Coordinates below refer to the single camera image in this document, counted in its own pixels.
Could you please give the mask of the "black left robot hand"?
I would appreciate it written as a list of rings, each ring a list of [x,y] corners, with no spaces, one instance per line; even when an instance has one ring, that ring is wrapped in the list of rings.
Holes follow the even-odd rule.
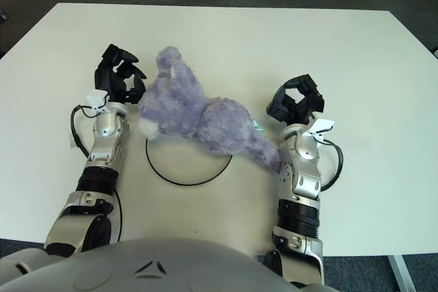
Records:
[[[146,91],[146,75],[137,67],[139,59],[130,52],[110,44],[94,73],[94,86],[99,102],[89,109],[96,116],[110,103],[137,104]]]

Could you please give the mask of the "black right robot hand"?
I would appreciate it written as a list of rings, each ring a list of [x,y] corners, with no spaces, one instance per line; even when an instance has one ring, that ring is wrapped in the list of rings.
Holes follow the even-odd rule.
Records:
[[[303,95],[301,101],[296,102],[288,96],[286,90],[297,89]],[[310,123],[316,124],[314,112],[324,111],[324,99],[318,92],[317,85],[310,75],[301,75],[286,81],[275,93],[266,107],[266,113],[279,122],[286,124],[286,130],[281,134],[281,143],[297,134],[302,129],[303,135],[309,136],[323,145],[334,146],[332,141],[325,140],[323,135],[333,129],[334,124],[324,124],[322,128],[313,130],[308,128]]]

